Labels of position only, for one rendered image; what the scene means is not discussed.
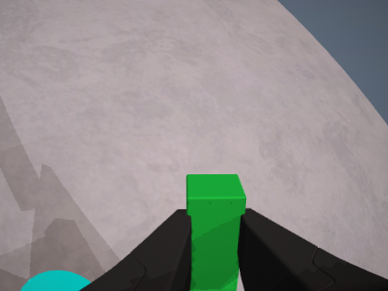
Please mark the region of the green rectangular post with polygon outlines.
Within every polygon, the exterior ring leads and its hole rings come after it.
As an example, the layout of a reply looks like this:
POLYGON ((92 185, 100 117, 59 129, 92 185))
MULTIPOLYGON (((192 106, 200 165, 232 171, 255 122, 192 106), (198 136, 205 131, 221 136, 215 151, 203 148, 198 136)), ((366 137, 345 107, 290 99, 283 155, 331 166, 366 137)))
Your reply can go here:
POLYGON ((245 203, 237 173, 187 174, 190 291, 237 291, 237 245, 245 203))

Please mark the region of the cyan circle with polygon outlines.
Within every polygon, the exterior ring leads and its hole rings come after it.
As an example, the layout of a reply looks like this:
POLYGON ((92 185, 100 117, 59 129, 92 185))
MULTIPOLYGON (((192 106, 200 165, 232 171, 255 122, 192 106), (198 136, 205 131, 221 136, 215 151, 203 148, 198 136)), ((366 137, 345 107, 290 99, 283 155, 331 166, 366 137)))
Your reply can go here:
POLYGON ((44 271, 30 278, 21 291, 79 291, 91 283, 74 272, 64 270, 44 271))

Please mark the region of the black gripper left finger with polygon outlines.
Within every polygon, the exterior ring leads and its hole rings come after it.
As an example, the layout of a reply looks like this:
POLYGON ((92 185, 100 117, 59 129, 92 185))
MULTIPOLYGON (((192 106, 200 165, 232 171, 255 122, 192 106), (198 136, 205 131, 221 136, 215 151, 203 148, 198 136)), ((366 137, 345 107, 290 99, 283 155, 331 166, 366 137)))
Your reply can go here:
POLYGON ((116 267, 79 291, 190 291, 191 216, 175 210, 116 267))

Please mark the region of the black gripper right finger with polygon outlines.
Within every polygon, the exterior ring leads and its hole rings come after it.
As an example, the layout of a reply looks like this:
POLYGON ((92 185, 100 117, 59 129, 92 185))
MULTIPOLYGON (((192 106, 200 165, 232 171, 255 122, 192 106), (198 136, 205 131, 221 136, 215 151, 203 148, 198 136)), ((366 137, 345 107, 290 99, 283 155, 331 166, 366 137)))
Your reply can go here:
POLYGON ((251 207, 237 256, 244 291, 388 291, 388 279, 349 264, 251 207))

